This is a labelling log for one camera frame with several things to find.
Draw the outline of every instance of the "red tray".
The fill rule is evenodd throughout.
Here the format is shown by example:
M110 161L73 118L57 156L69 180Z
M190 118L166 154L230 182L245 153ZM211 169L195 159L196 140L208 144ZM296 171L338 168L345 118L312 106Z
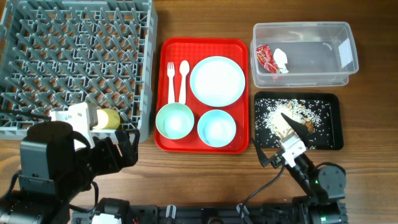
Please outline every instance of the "red tray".
M159 86L157 92L157 112L167 104L169 90L169 78L167 76L167 62L174 62L174 93L175 101L180 96L181 74L180 64L187 60L190 70L201 60L211 56L224 56L235 61L246 77L246 85L242 96L233 104L220 108L207 106L200 102L190 88L190 73L187 76L187 103L195 117L192 131L182 139L170 140L163 137L155 129L155 142L161 149L167 152L196 152L196 153L220 153L238 154L249 145L249 75L248 75L248 49L238 39L201 39L201 38L171 38L164 42L160 58ZM199 138L197 124L199 118L209 110L220 109L229 113L236 123L235 138L224 147L210 147Z

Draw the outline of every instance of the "clear plastic container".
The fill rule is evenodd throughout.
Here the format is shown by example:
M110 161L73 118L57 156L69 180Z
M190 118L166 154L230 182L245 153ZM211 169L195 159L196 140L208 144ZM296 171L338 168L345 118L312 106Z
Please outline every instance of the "clear plastic container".
M256 49L262 45L272 53L275 49L286 53L289 73L272 74L261 66ZM341 86L359 70L353 33L346 22L256 24L251 66L258 88Z

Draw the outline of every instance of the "gray dish rack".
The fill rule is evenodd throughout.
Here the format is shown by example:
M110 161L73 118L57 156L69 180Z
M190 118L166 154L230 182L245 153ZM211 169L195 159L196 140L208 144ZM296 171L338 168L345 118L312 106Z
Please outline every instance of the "gray dish rack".
M7 0L0 23L1 109L49 115L94 103L149 135L157 14L152 0ZM36 120L0 113L0 139ZM116 141L114 130L92 130Z

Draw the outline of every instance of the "yellow object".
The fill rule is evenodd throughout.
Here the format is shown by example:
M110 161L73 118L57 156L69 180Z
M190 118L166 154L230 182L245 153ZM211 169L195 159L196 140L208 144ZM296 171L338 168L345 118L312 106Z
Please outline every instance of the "yellow object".
M118 112L112 109L97 110L98 124L94 129L117 129L120 125Z

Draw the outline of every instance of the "fork handle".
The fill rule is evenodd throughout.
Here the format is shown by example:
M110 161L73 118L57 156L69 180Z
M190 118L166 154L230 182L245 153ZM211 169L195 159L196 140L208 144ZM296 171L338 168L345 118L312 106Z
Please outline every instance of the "fork handle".
M173 85L173 77L169 77L169 101L168 103L174 103L174 85Z
M178 99L178 102L182 104L185 104L187 102L186 82L187 82L187 77L183 75L181 79L180 98Z

